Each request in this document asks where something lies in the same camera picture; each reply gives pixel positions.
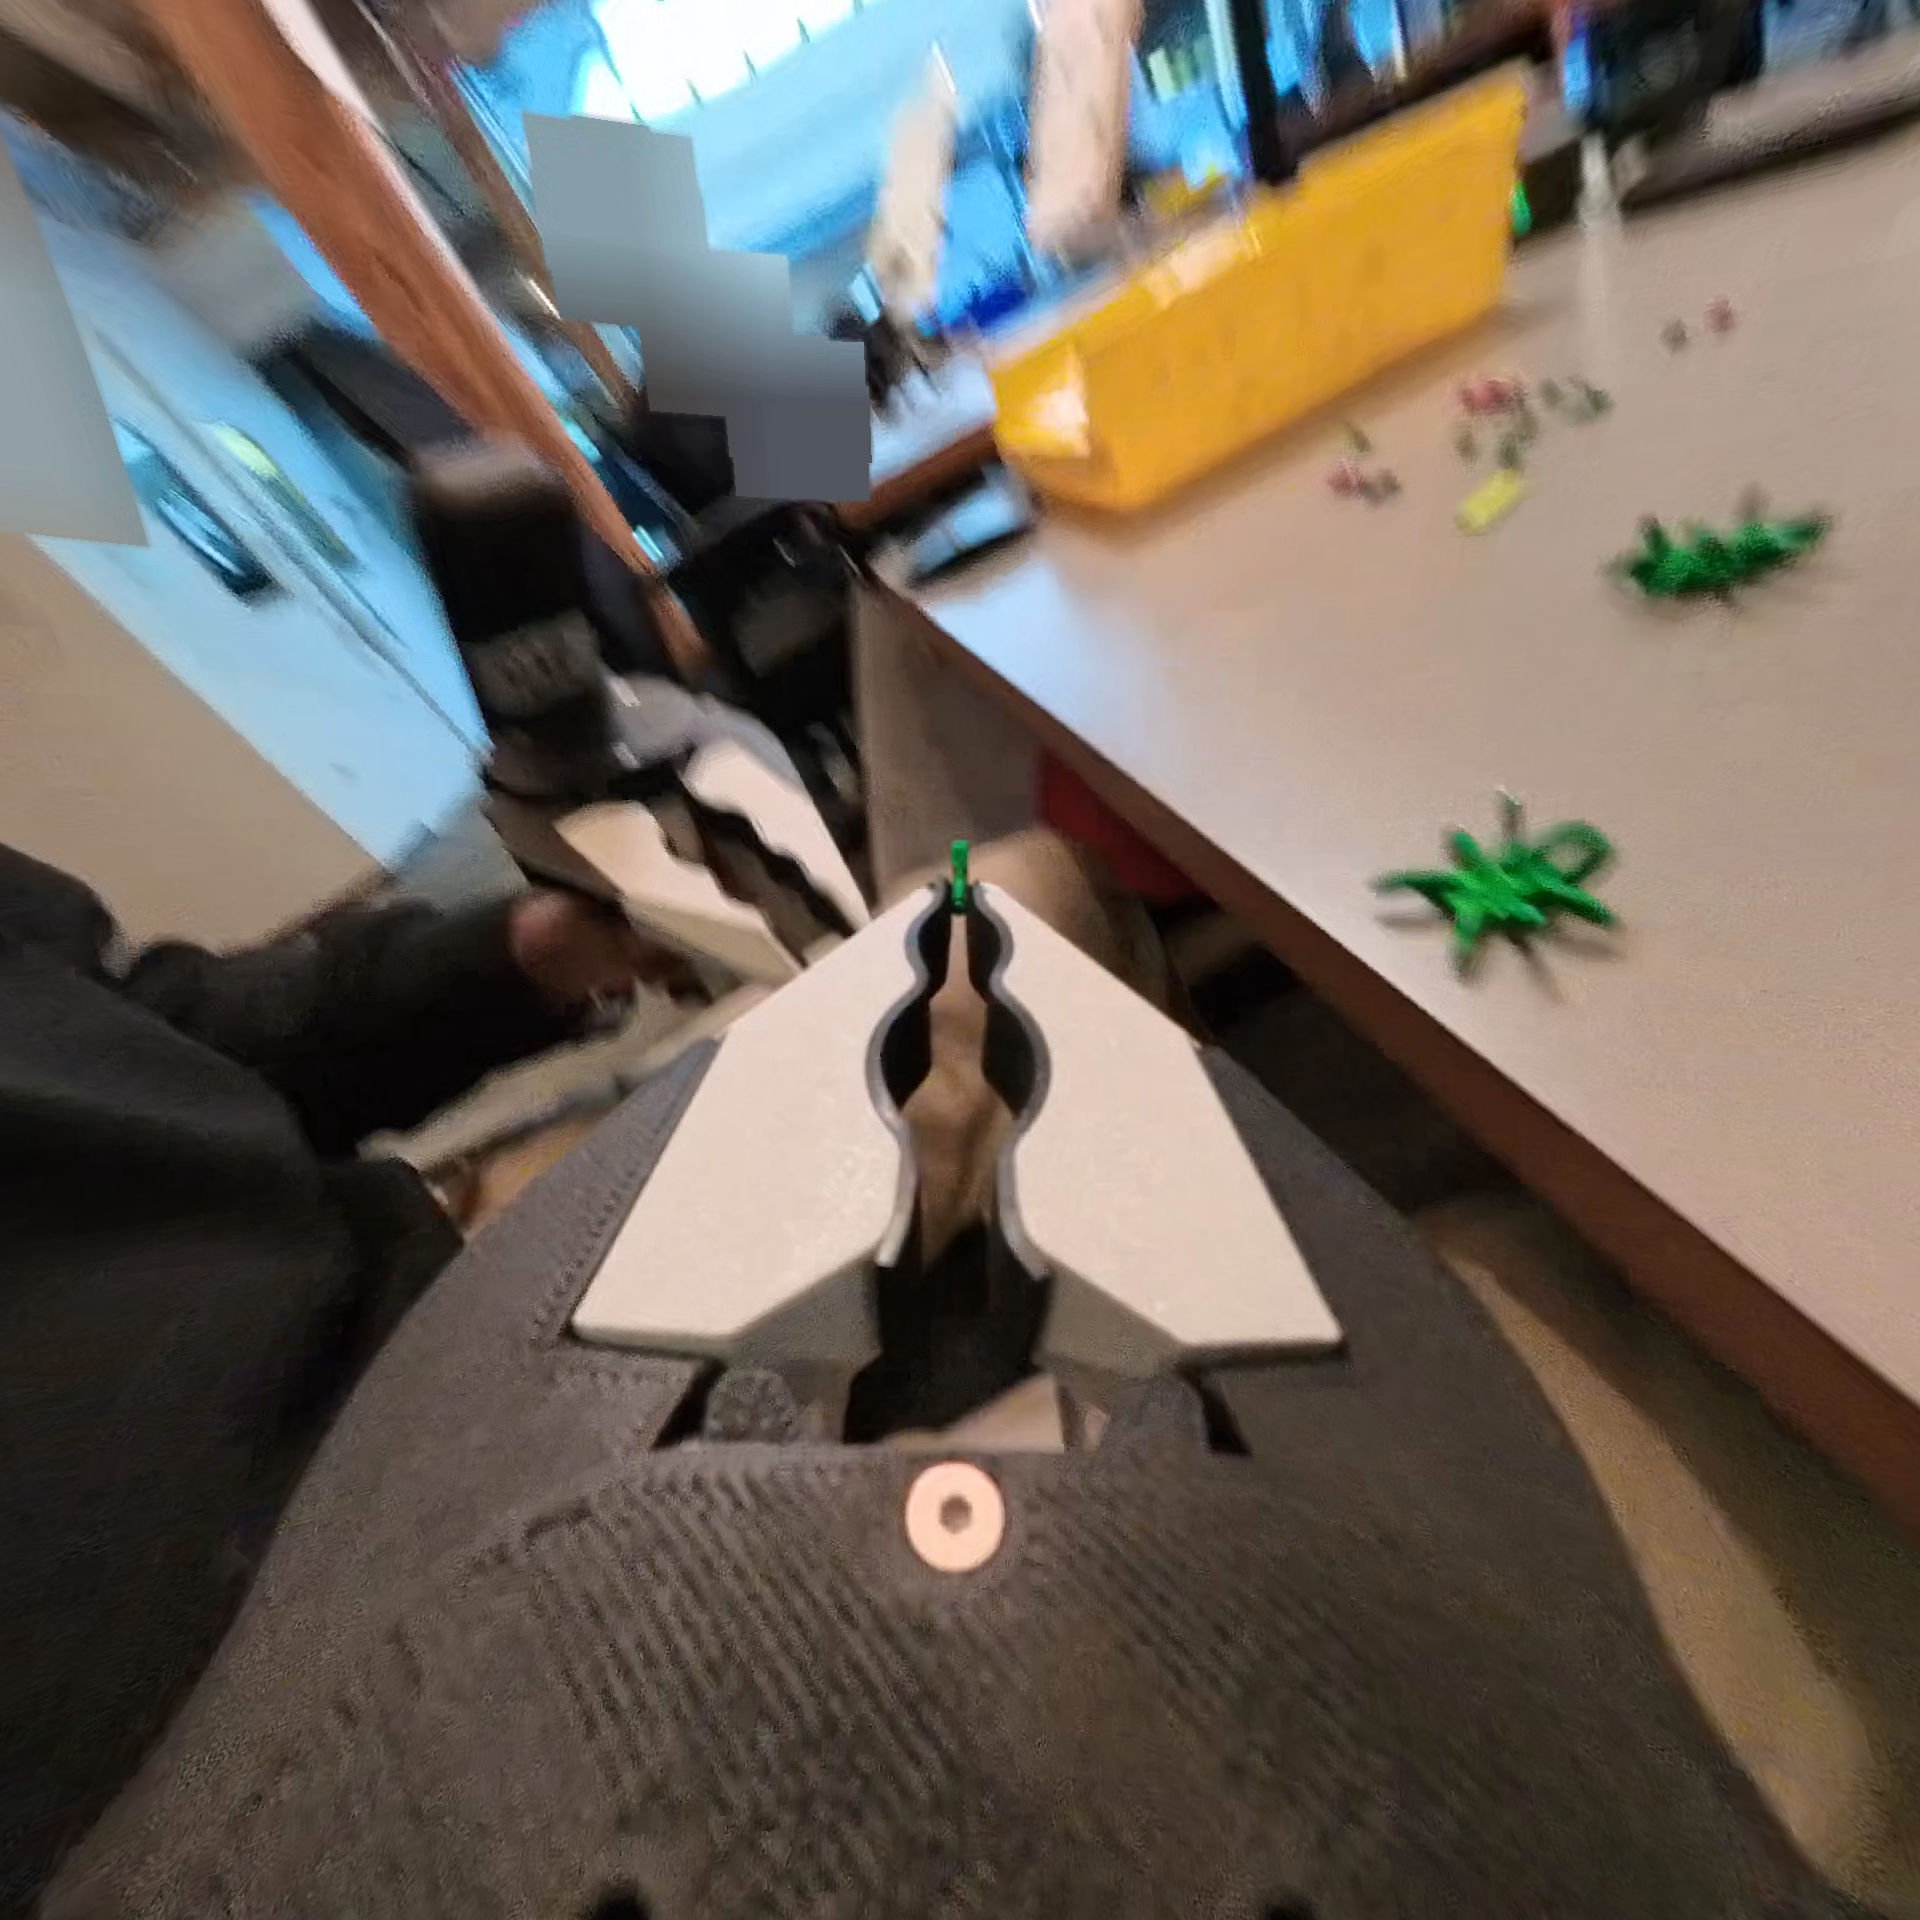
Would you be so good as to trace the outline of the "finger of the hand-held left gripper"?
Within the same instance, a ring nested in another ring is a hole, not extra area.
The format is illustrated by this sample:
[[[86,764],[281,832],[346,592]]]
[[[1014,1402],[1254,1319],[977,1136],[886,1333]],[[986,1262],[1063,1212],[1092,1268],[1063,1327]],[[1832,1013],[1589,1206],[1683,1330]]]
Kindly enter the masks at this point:
[[[802,779],[740,740],[713,740],[686,758],[682,788],[713,815],[741,824],[760,855],[805,886],[838,930],[854,935],[871,921],[863,888]]]
[[[625,916],[657,946],[678,947],[741,981],[784,985],[800,977],[797,956],[767,919],[727,894],[703,863],[669,848],[647,804],[589,804],[563,814],[555,832],[616,895]]]

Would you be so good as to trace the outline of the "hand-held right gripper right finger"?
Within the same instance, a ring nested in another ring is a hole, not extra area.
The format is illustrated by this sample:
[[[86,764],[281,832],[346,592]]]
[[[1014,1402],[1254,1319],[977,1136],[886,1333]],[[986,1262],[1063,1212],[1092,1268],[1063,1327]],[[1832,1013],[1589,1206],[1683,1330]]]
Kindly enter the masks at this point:
[[[1341,1324],[1200,1044],[997,882],[962,915],[1010,1132],[995,1224],[1050,1372],[1329,1357]]]

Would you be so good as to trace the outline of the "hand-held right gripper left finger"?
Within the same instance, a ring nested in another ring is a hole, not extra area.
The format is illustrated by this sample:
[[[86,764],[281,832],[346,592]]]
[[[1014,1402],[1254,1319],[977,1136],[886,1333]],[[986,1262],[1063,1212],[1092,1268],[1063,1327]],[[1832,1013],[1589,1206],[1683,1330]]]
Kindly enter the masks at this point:
[[[915,1227],[938,888],[920,886],[719,1041],[571,1330],[594,1345],[860,1372]]]

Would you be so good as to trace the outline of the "person's left forearm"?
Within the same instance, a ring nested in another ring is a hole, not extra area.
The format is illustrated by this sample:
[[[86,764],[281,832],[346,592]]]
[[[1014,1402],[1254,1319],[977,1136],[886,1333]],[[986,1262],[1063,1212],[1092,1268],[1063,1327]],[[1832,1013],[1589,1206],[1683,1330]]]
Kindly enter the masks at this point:
[[[566,1023],[517,966],[504,901],[341,908],[244,951],[151,946],[117,988],[263,1080],[331,1160],[420,1127]]]

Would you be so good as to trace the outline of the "person's left hand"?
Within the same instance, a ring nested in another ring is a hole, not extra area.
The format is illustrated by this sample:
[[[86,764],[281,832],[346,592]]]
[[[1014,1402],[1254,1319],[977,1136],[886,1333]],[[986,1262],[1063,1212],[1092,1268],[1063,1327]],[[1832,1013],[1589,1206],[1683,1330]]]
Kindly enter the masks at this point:
[[[563,1009],[629,1000],[643,988],[667,1000],[703,991],[686,956],[651,943],[601,899],[566,890],[519,894],[508,908],[515,969]]]

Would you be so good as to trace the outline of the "green toy leaf cluster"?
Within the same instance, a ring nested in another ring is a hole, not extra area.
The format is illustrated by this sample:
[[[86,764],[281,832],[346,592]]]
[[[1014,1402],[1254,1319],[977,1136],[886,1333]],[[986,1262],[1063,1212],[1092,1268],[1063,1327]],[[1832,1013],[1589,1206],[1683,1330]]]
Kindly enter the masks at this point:
[[[1611,933],[1615,908],[1597,882],[1617,857],[1615,839],[1589,819],[1536,826],[1523,797],[1496,791],[1492,837],[1453,826],[1438,863],[1384,871],[1375,899],[1413,899],[1447,926],[1447,964],[1471,978],[1492,946],[1530,952],[1565,921]]]
[[[1647,602],[1735,602],[1810,561],[1832,528],[1824,508],[1787,513],[1763,496],[1743,497],[1717,522],[1647,513],[1601,572]]]

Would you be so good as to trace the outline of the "yellow plastic bin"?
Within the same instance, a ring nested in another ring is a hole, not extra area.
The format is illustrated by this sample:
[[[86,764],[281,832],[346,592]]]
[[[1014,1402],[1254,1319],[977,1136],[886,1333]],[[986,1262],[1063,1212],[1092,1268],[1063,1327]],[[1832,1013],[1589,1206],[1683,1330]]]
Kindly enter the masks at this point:
[[[1036,494],[1142,513],[1483,322],[1512,256],[1517,65],[1309,156],[992,363]]]

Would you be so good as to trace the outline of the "scattered small toy pieces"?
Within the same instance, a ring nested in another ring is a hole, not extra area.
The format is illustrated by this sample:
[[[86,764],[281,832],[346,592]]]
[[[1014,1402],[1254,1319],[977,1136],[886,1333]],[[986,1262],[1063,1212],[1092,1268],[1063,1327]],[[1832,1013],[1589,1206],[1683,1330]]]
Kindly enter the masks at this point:
[[[1681,355],[1703,340],[1726,340],[1743,318],[1743,301],[1726,293],[1692,300],[1672,313],[1661,310],[1655,349]],[[1634,314],[1621,318],[1614,306],[1593,301],[1580,310],[1580,329],[1567,335],[1567,350],[1577,353],[1575,358],[1548,355],[1543,370],[1533,372],[1471,372],[1453,386],[1447,455],[1459,466],[1456,477],[1465,485],[1453,505],[1453,527],[1461,500],[1490,472],[1523,466],[1530,488],[1539,455],[1553,428],[1597,426],[1621,410],[1615,360],[1624,363],[1632,319]],[[1381,508],[1406,496],[1406,474],[1385,456],[1375,434],[1350,420],[1322,488],[1333,504]]]

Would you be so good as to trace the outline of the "black pole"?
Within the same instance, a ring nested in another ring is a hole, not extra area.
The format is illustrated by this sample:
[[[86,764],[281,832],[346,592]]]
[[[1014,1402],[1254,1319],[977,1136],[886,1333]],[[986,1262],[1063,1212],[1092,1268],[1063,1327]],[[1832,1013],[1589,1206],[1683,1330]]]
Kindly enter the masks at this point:
[[[1266,3],[1226,3],[1226,6],[1252,173],[1257,182],[1280,187],[1301,168],[1306,107],[1294,93],[1283,93],[1278,80]]]

